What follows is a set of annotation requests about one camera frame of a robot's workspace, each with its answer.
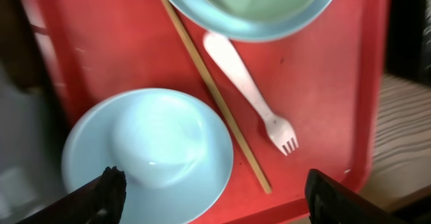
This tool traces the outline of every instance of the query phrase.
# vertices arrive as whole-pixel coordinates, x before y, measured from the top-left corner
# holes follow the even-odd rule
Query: white cup
[[[112,130],[119,168],[148,188],[181,181],[205,155],[201,115],[171,96],[136,99]]]

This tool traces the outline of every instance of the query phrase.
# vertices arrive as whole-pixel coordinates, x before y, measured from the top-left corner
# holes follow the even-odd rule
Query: fork handle
[[[263,99],[261,92],[229,39],[219,34],[207,32],[203,36],[203,45],[216,65],[250,102],[263,121],[271,118],[273,116],[271,108]]]

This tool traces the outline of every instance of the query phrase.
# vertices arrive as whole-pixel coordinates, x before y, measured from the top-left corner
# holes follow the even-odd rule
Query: bowl rim
[[[292,21],[293,19],[298,18],[301,15],[304,15],[304,13],[310,13],[307,11],[308,9],[312,9],[312,13],[310,13],[311,16],[308,16],[305,20],[303,20],[300,23],[296,23],[296,25],[292,26],[291,28],[288,28],[288,29],[285,29],[282,31],[276,31],[276,32],[268,33],[267,35],[260,35],[260,36],[259,35],[258,36],[244,36],[243,34],[238,34],[235,32],[223,31],[219,28],[211,28],[211,22],[208,22],[207,20],[205,20],[204,17],[198,16],[195,10],[191,9],[190,7],[179,6],[179,4],[182,3],[181,0],[169,0],[169,2],[171,2],[171,4],[173,4],[175,6],[175,8],[177,8],[187,18],[189,18],[191,21],[195,22],[197,25],[201,26],[202,28],[205,28],[206,30],[209,30],[211,32],[216,32],[218,34],[223,34],[223,35],[227,36],[228,38],[233,39],[233,40],[237,40],[237,41],[268,42],[268,41],[278,40],[278,39],[284,38],[286,36],[294,34],[294,33],[298,32],[299,30],[303,29],[304,27],[309,25],[312,21],[314,21],[314,19],[316,19],[327,8],[327,6],[330,4],[330,2],[332,2],[332,0],[313,0],[313,2],[310,3],[302,12],[300,12],[300,13],[298,13],[298,14],[296,14],[296,15],[288,18],[288,19],[285,18],[284,20],[280,20],[279,23],[281,23],[281,22],[288,23],[289,21]],[[228,15],[227,13],[225,13],[224,11],[215,7],[214,5],[212,5],[211,3],[209,3],[206,0],[202,0],[202,2],[200,2],[200,3],[204,4],[205,6],[216,9],[217,11],[220,11],[225,15]],[[250,21],[250,20],[244,20],[242,18],[238,18],[238,17],[233,16],[233,15],[228,15],[228,17],[235,19],[237,21],[241,21],[241,22],[254,23],[255,25],[262,25],[262,24],[273,24],[274,25],[275,24],[274,22],[262,23],[262,22],[254,22],[254,21]]]

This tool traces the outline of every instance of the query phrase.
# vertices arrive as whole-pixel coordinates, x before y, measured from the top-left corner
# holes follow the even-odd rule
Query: plate
[[[193,108],[198,113],[195,120],[201,126],[205,154],[181,181],[164,188],[144,186],[124,170],[127,196],[121,223],[188,223],[222,194],[232,172],[233,148],[222,119],[202,101],[179,91],[128,91],[104,100],[84,114],[73,127],[63,151],[66,189],[73,192],[97,178],[105,167],[119,165],[110,147],[113,127],[128,108],[146,98],[158,98],[163,102],[159,104],[161,109],[166,105],[175,107],[173,104],[179,102]]]

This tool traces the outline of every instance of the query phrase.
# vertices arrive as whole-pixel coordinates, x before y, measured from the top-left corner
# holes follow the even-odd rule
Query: light blue saucer
[[[169,126],[177,126],[177,131],[175,131],[163,129],[164,124],[160,124],[157,126],[159,127],[158,130],[165,130],[166,135],[175,139],[177,143],[188,141],[189,137],[192,137],[195,141],[194,144],[199,146],[198,151],[194,152],[182,151],[182,149],[175,150],[187,154],[187,157],[191,156],[190,158],[194,159],[193,167],[188,165],[183,176],[175,178],[173,182],[163,182],[164,185],[155,188],[151,181],[149,186],[139,181],[140,177],[143,177],[136,176],[139,174],[139,168],[137,168],[138,172],[136,169],[131,171],[134,175],[127,171],[129,167],[127,165],[126,169],[121,169],[124,161],[118,161],[118,151],[113,151],[112,148],[113,135],[118,132],[116,131],[116,128],[119,127],[118,124],[122,124],[119,122],[129,124],[127,118],[133,115],[130,109],[136,108],[139,104],[142,104],[142,109],[157,106],[157,109],[154,108],[154,110],[158,116],[165,117],[161,122],[170,122]],[[172,111],[176,107],[178,107],[178,114]],[[142,121],[145,122],[146,117],[142,114],[149,114],[148,112],[153,112],[153,110],[137,110],[136,115],[142,116],[141,118],[144,118]],[[177,135],[178,130],[182,131],[183,127],[188,127],[187,124],[183,124],[184,122],[190,124],[193,121],[196,126],[199,126],[198,128],[194,128],[192,131],[186,130],[185,134]],[[157,130],[154,130],[157,127],[151,127],[153,132],[141,135],[158,136],[155,133]],[[167,147],[166,144],[169,144],[166,139],[168,138],[165,136],[163,147]],[[157,146],[154,144],[157,141],[158,139],[154,139],[152,147]],[[148,151],[148,148],[139,148],[138,146],[135,151],[137,152],[136,156],[141,156],[139,152]],[[171,155],[165,157],[160,156],[162,151],[156,149],[153,154],[150,154],[150,157],[155,156],[159,160],[154,163],[151,161],[150,164],[158,165],[166,159],[168,164],[182,161],[181,158],[175,159],[176,156],[172,154],[175,151],[171,151],[169,153]],[[66,188],[72,192],[97,178],[107,166],[115,165],[120,170],[125,171],[127,178],[127,197],[121,218],[122,224],[188,223],[211,207],[226,187],[233,166],[232,140],[222,119],[197,98],[169,89],[128,91],[94,106],[73,127],[63,150],[62,168]],[[148,168],[148,165],[143,164],[142,166],[144,170]],[[164,181],[166,178],[166,176],[158,176],[154,171],[145,173],[154,175],[156,180]],[[151,178],[144,176],[143,180],[145,182]]]

